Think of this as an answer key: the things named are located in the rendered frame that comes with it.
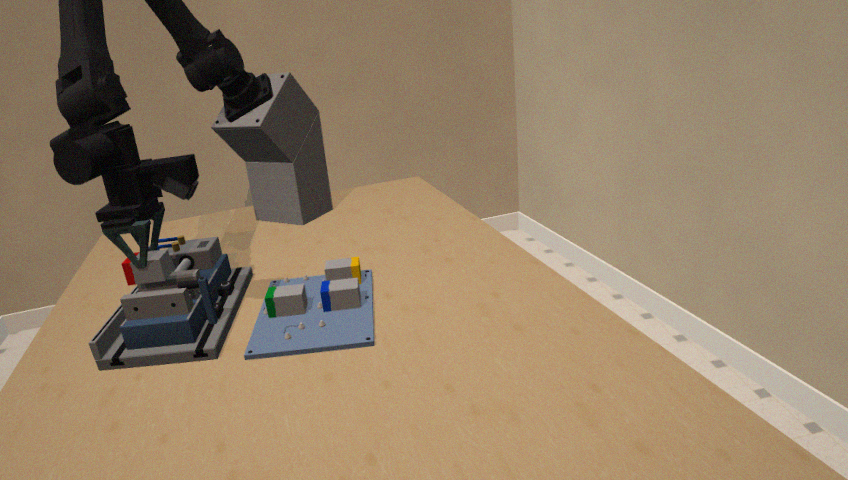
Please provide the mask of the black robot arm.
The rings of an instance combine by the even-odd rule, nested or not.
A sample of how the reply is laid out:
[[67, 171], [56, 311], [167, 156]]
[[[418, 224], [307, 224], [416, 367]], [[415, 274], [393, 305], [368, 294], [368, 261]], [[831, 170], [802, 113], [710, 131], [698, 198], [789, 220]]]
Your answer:
[[[216, 85], [223, 92], [229, 122], [273, 97], [267, 74], [246, 72], [236, 46], [220, 29], [210, 33], [182, 0], [145, 1], [175, 40], [180, 50], [176, 59], [190, 84], [200, 92]], [[60, 177], [81, 185], [114, 167], [141, 161], [112, 172], [121, 207], [144, 204], [159, 188], [189, 200], [199, 183], [194, 154], [140, 160], [132, 126], [108, 123], [131, 108], [108, 51], [102, 0], [59, 0], [59, 17], [56, 96], [70, 126], [50, 140]]]

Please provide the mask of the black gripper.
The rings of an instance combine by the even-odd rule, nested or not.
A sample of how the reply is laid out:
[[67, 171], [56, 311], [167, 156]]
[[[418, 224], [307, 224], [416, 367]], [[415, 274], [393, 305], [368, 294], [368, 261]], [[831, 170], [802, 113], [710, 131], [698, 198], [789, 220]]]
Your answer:
[[[160, 191], [144, 204], [121, 207], [112, 176], [112, 172], [129, 169], [139, 164], [141, 164], [141, 162], [137, 161], [117, 166], [102, 175], [109, 203], [98, 210], [95, 214], [97, 221], [103, 222], [101, 224], [103, 234], [127, 256], [136, 268], [145, 268], [147, 266], [148, 251], [156, 251], [158, 246], [159, 234], [165, 212], [163, 202], [158, 202], [158, 197], [163, 197], [162, 191], [159, 189]], [[154, 222], [151, 244], [150, 247], [148, 247], [151, 219]], [[127, 233], [132, 235], [140, 247], [139, 258], [136, 257], [133, 251], [120, 236], [120, 234]]]

